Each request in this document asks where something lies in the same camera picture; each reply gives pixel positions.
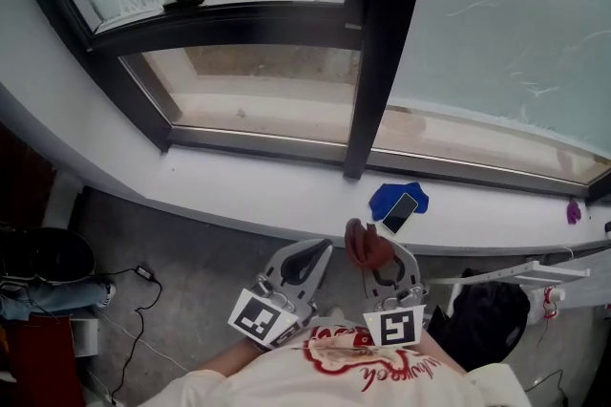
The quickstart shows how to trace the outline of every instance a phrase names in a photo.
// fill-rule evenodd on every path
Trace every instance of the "blue jeans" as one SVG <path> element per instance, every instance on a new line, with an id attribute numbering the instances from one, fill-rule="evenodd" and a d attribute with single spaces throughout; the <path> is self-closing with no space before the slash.
<path id="1" fill-rule="evenodd" d="M 28 320 L 30 313 L 41 315 L 89 307 L 106 295 L 106 285 L 92 281 L 56 286 L 36 282 L 16 293 L 0 292 L 0 316 L 7 320 Z"/>

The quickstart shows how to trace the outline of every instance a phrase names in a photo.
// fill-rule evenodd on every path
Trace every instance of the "person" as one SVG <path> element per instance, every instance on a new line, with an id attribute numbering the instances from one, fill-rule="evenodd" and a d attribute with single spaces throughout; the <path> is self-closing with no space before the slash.
<path id="1" fill-rule="evenodd" d="M 141 407 L 529 407 L 508 365 L 465 372 L 422 331 L 418 345 L 375 347 L 335 309 L 282 347 L 243 339 Z"/>

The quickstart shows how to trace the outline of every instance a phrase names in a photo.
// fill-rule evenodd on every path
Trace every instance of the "blue cloth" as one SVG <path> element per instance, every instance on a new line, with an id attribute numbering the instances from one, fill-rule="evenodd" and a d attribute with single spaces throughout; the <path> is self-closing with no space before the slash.
<path id="1" fill-rule="evenodd" d="M 382 220 L 386 217 L 404 193 L 410 195 L 418 203 L 414 213 L 426 213 L 429 208 L 429 197 L 422 191 L 419 182 L 410 182 L 408 184 L 384 183 L 373 193 L 371 200 L 369 200 L 373 220 Z"/>
<path id="2" fill-rule="evenodd" d="M 106 285 L 95 282 L 79 282 L 52 286 L 33 283 L 19 290 L 14 296 L 0 295 L 0 316 L 7 320 L 28 320 L 30 313 L 80 309 L 101 302 L 106 298 Z"/>

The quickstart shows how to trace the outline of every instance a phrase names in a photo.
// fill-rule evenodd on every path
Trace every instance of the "black bag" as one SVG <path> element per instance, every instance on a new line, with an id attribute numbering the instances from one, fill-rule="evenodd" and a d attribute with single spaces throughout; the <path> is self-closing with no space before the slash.
<path id="1" fill-rule="evenodd" d="M 94 252 L 78 234 L 39 227 L 0 232 L 0 282 L 72 283 L 95 268 Z"/>
<path id="2" fill-rule="evenodd" d="M 475 274 L 466 269 L 463 277 Z M 509 355 L 531 308 L 519 285 L 495 281 L 463 287 L 453 306 L 452 317 L 437 307 L 427 331 L 468 372 Z"/>

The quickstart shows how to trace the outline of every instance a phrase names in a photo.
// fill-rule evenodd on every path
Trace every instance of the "cloth on floor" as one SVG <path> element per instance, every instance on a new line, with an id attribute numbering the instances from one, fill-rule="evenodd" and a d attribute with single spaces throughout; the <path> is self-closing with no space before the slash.
<path id="1" fill-rule="evenodd" d="M 480 274 L 466 269 L 463 278 Z M 519 285 L 490 281 L 466 285 L 448 317 L 435 309 L 427 332 L 468 372 L 500 363 L 526 328 L 531 304 Z"/>
<path id="2" fill-rule="evenodd" d="M 373 193 L 369 200 L 371 216 L 374 221 L 382 220 L 386 217 L 399 199 L 407 193 L 418 203 L 414 213 L 426 213 L 429 209 L 429 197 L 422 191 L 420 183 L 410 182 L 408 184 L 388 184 L 384 183 Z"/>

